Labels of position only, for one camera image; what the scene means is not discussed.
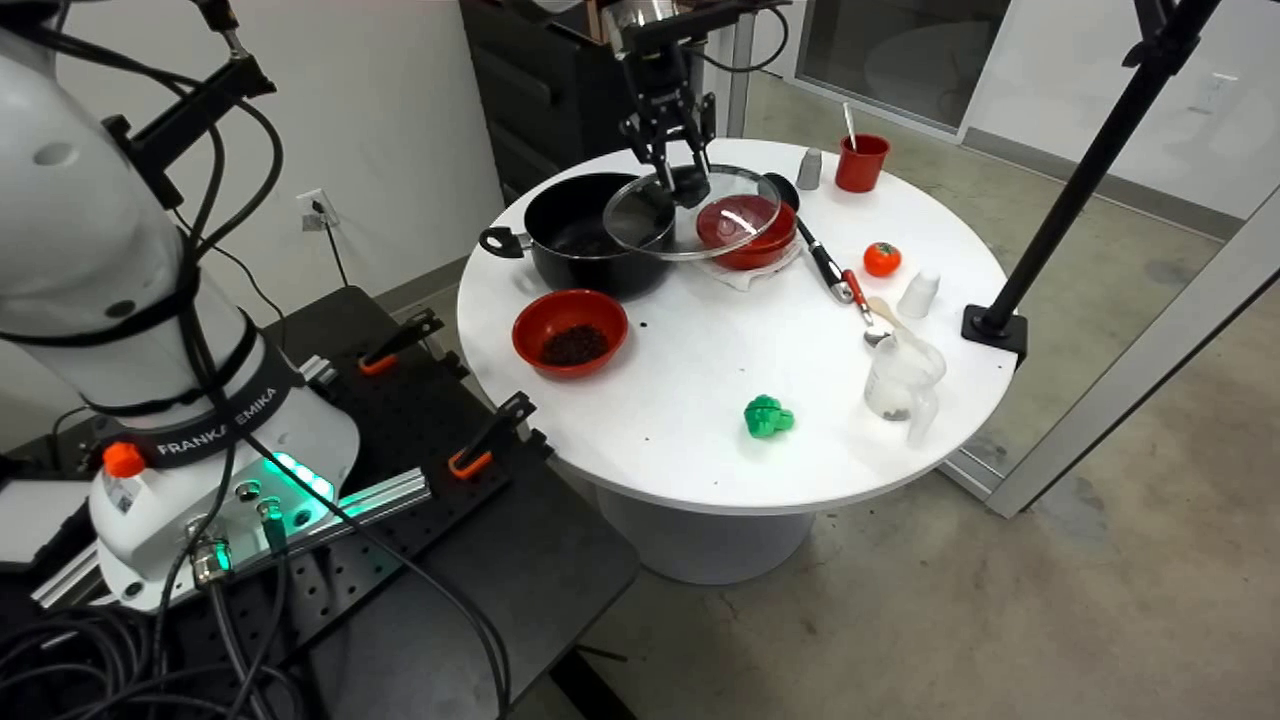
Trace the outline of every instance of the gray floor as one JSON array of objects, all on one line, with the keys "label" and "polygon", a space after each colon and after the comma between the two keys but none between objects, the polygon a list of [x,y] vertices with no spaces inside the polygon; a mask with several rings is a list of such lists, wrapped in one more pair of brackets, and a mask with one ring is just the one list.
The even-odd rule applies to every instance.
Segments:
[{"label": "gray floor", "polygon": [[[881,130],[895,173],[1002,261],[1060,182]],[[764,89],[751,135],[826,146],[828,99]],[[1035,358],[988,446],[1016,456],[1175,295],[1215,240],[1096,200],[1027,299]],[[821,517],[743,590],[643,577],[589,645],[648,720],[1271,720],[1280,718],[1280,295],[1265,295],[1019,520],[950,482]],[[575,718],[545,679],[516,720]]]}]

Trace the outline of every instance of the round white table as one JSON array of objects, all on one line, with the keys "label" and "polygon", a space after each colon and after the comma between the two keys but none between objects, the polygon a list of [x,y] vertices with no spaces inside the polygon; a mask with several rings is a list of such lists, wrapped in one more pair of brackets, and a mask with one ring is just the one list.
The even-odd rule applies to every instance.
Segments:
[{"label": "round white table", "polygon": [[[717,164],[798,178],[805,150],[717,139]],[[579,173],[648,173],[634,152],[575,164]],[[942,200],[900,178],[868,196],[832,186],[805,194],[799,216],[844,267],[862,267],[874,240],[894,240],[904,267],[866,292],[900,299],[918,267],[942,274],[942,295],[918,324],[950,378],[923,440],[866,408],[874,370],[866,324],[798,255],[756,286],[712,266],[675,266],[669,280],[628,299],[634,335],[611,370],[589,381],[545,381],[513,354],[513,319],[545,280],[531,261],[472,253],[458,324],[472,378],[489,399],[529,392],[531,424],[556,456],[607,490],[607,520],[648,568],[688,585],[737,585],[783,563],[810,536],[811,514],[885,497],[954,456],[996,412],[1016,358],[959,342],[959,309],[988,306],[1004,274],[986,240]],[[497,225],[524,230],[531,187]],[[798,412],[779,440],[743,433],[743,406],[776,398]]]}]

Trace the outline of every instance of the wall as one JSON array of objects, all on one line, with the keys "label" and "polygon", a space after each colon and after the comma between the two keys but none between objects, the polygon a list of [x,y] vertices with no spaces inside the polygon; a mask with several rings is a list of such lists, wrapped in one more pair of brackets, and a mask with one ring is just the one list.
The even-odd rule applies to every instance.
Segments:
[{"label": "wall", "polygon": [[[1079,162],[1128,86],[1131,0],[1016,0],[968,125]],[[1192,66],[1118,164],[1146,187],[1254,216],[1280,182],[1280,4],[1224,0]]]},{"label": "wall", "polygon": [[[464,255],[497,207],[497,178],[482,119],[472,59],[458,0],[238,0],[244,44],[262,57],[279,95],[262,99],[287,146],[287,170],[271,206],[226,247],[244,255],[276,306],[300,309],[337,287],[327,243],[306,235],[296,194],[323,187],[340,207],[340,243],[355,286],[388,292]],[[210,38],[189,0],[114,0],[72,12],[72,32],[129,57],[210,77],[226,44]],[[148,82],[60,66],[97,117],[148,119],[164,91]],[[234,117],[228,186],[220,216],[244,206],[268,170],[255,125]],[[175,170],[204,187],[210,152]],[[210,261],[213,276],[255,319],[271,312],[244,276]],[[0,345],[0,448],[24,446],[75,398]]]}]

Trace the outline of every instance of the red bowl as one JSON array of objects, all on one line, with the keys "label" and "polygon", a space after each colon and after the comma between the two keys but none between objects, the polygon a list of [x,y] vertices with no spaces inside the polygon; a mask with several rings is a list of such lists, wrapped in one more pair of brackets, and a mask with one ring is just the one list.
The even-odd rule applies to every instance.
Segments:
[{"label": "red bowl", "polygon": [[624,306],[593,287],[550,292],[513,324],[516,358],[556,381],[601,371],[624,342]]},{"label": "red bowl", "polygon": [[[756,225],[756,235],[750,235],[750,230],[729,222],[729,211]],[[737,253],[717,255],[717,266],[725,266],[733,274],[751,274],[751,267],[776,266],[794,247],[798,211],[788,206],[767,200],[767,196],[725,196],[725,200],[709,206],[706,211],[695,211],[695,235],[709,247],[743,243]]]}]

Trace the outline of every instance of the black pot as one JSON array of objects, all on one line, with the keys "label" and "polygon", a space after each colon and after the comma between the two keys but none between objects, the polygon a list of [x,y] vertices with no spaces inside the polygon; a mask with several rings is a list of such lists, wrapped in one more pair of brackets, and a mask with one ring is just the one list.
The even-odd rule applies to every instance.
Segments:
[{"label": "black pot", "polygon": [[664,280],[669,266],[659,255],[628,253],[603,234],[603,206],[634,182],[638,178],[611,173],[569,178],[529,206],[529,235],[484,230],[482,247],[516,261],[529,243],[531,267],[554,287],[597,287],[622,299],[643,295]]}]

